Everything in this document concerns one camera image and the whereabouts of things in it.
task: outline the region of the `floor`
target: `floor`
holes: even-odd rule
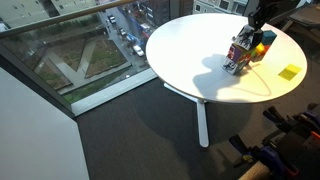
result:
[[[250,166],[233,167],[240,154],[229,137],[239,134],[247,146],[261,146],[276,130],[263,110],[275,106],[283,116],[294,115],[320,102],[320,46],[288,34],[308,59],[304,81],[268,102],[207,103],[208,148],[199,146],[196,105],[164,88],[158,78],[77,117],[90,179],[238,179]]]

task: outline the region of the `metal rod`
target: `metal rod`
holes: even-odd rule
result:
[[[74,18],[77,18],[77,17],[81,17],[81,16],[85,16],[85,15],[88,15],[88,14],[92,14],[92,13],[101,11],[103,9],[110,9],[110,8],[121,6],[121,5],[124,5],[124,4],[127,4],[127,3],[132,3],[132,2],[135,2],[135,1],[136,0],[115,1],[115,2],[108,3],[108,4],[102,4],[102,5],[98,5],[98,6],[95,6],[95,7],[87,8],[87,9],[84,9],[84,10],[81,10],[81,11],[78,11],[78,12],[71,12],[70,14],[60,15],[60,16],[57,16],[57,17],[53,17],[53,18],[50,18],[50,19],[47,19],[47,20],[43,20],[43,21],[39,21],[39,22],[36,22],[36,23],[28,24],[28,25],[25,25],[25,26],[17,27],[17,28],[14,28],[14,29],[9,29],[7,31],[3,31],[3,32],[0,33],[0,39],[6,38],[6,37],[9,37],[9,36],[14,36],[14,35],[17,35],[17,34],[21,34],[21,33],[24,33],[24,32],[27,32],[27,31],[31,31],[31,30],[34,30],[34,29],[39,29],[41,27],[49,26],[49,25],[56,24],[56,23],[59,23],[59,22],[62,22],[62,21],[67,21],[67,20],[74,19]]]

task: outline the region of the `yellow sticky note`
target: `yellow sticky note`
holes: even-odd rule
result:
[[[280,77],[285,78],[286,80],[290,81],[294,76],[298,74],[298,72],[301,70],[300,67],[295,66],[293,64],[289,64],[284,70],[282,70],[279,73]]]

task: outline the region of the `table base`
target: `table base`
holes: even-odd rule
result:
[[[199,130],[199,143],[202,147],[209,146],[209,137],[208,137],[208,128],[207,128],[207,118],[206,118],[206,109],[205,109],[205,101],[202,99],[198,99],[187,94],[184,94],[170,85],[164,83],[164,87],[170,89],[171,91],[180,94],[181,96],[197,103],[197,114],[198,114],[198,130]]]

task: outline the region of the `table top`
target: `table top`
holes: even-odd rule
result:
[[[293,39],[268,24],[262,30],[277,38],[262,61],[250,62],[236,75],[222,68],[232,37],[247,23],[246,17],[218,13],[167,22],[147,42],[150,67],[175,89],[209,102],[262,102],[292,91],[306,75],[306,57]],[[301,68],[290,81],[278,75],[289,64]]]

